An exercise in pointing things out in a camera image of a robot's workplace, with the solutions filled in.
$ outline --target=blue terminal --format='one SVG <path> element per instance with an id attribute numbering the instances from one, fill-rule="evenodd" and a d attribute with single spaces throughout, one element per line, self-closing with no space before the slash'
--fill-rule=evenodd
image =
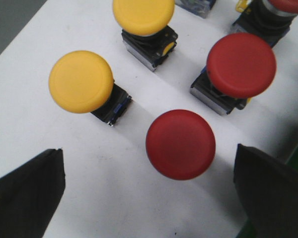
<path id="1" fill-rule="evenodd" d="M 215 2 L 216 0 L 175 0 L 175 4 L 202 18 L 207 18 Z"/>
<path id="2" fill-rule="evenodd" d="M 124 89 L 114 84 L 108 101 L 91 113 L 101 121 L 113 126 L 117 119 L 125 112 L 131 101 L 132 97 Z"/>

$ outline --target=button base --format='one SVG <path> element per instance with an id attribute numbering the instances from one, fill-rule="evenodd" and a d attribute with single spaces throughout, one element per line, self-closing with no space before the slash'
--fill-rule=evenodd
<path id="1" fill-rule="evenodd" d="M 233 23 L 230 33 L 252 33 L 274 47 L 289 32 L 294 17 L 275 15 L 264 6 L 262 0 L 254 0 Z"/>
<path id="2" fill-rule="evenodd" d="M 113 126 L 117 119 L 124 113 L 131 100 L 132 97 L 124 89 L 114 84 L 108 101 L 91 113 L 101 121 Z"/>
<path id="3" fill-rule="evenodd" d="M 205 68 L 192 83 L 190 93 L 221 116 L 230 114 L 234 108 L 242 110 L 247 104 L 247 99 L 232 98 L 217 90 L 210 82 Z"/>
<path id="4" fill-rule="evenodd" d="M 178 35 L 169 26 L 148 37 L 141 37 L 122 31 L 123 42 L 127 50 L 152 72 L 162 64 L 176 46 Z"/>
<path id="5" fill-rule="evenodd" d="M 197 16 L 207 18 L 215 2 L 216 0 L 176 0 L 175 4 Z"/>

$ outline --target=yellow terminal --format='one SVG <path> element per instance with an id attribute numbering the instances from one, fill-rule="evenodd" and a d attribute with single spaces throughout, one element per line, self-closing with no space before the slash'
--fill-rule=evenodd
<path id="1" fill-rule="evenodd" d="M 162 52 L 162 56 L 165 56 L 174 45 L 175 45 L 174 42 L 171 42 L 169 45 L 167 45 Z"/>
<path id="2" fill-rule="evenodd" d="M 149 36 L 167 26 L 174 12 L 174 0 L 113 0 L 118 24 L 127 32 Z"/>
<path id="3" fill-rule="evenodd" d="M 72 113 L 89 113 L 103 106 L 113 85 L 106 60 L 89 51 L 75 51 L 60 58 L 49 78 L 54 101 Z"/>
<path id="4" fill-rule="evenodd" d="M 238 12 L 244 12 L 247 6 L 250 4 L 251 0 L 239 0 L 236 4 L 235 10 Z"/>

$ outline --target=yellow tab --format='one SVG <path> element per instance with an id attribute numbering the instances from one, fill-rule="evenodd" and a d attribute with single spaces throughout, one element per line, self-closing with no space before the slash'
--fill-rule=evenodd
<path id="1" fill-rule="evenodd" d="M 113 0 L 118 24 L 138 36 L 153 35 L 166 27 L 174 6 L 174 0 Z"/>
<path id="2" fill-rule="evenodd" d="M 101 107 L 110 97 L 114 79 L 101 56 L 75 51 L 60 58 L 49 79 L 54 101 L 72 113 L 88 113 Z"/>
<path id="3" fill-rule="evenodd" d="M 171 42 L 169 45 L 167 45 L 163 50 L 162 56 L 165 56 L 169 52 L 169 50 L 174 46 L 174 44 L 174 42 Z"/>
<path id="4" fill-rule="evenodd" d="M 238 12 L 244 12 L 244 10 L 247 8 L 249 0 L 239 0 L 236 4 L 235 10 Z"/>

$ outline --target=metal terminal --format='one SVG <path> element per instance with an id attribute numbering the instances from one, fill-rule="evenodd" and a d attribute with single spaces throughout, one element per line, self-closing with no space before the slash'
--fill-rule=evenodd
<path id="1" fill-rule="evenodd" d="M 238 25 L 238 24 L 232 25 L 231 28 L 230 28 L 230 31 L 229 31 L 230 34 L 241 33 L 241 32 L 242 33 L 245 33 L 247 31 L 243 27 L 241 27 L 240 25 Z"/>
<path id="2" fill-rule="evenodd" d="M 273 14 L 282 17 L 297 16 L 296 13 L 289 13 L 275 8 L 268 0 L 262 0 L 264 6 Z"/>
<path id="3" fill-rule="evenodd" d="M 230 114 L 234 108 L 242 110 L 247 104 L 247 99 L 232 98 L 217 90 L 210 82 L 205 68 L 192 83 L 190 93 L 221 116 Z"/>
<path id="4" fill-rule="evenodd" d="M 152 63 L 147 60 L 144 56 L 142 56 L 136 49 L 134 49 L 132 46 L 130 46 L 126 41 L 123 41 L 128 52 L 131 53 L 134 57 L 136 57 L 141 63 L 143 63 L 148 69 L 150 69 L 152 72 L 155 71 L 156 67 L 153 67 Z"/>
<path id="5" fill-rule="evenodd" d="M 149 37 L 132 35 L 122 31 L 123 42 L 134 57 L 152 72 L 162 64 L 177 45 L 178 35 L 169 26 Z"/>
<path id="6" fill-rule="evenodd" d="M 175 3 L 183 9 L 206 18 L 216 0 L 176 0 Z"/>

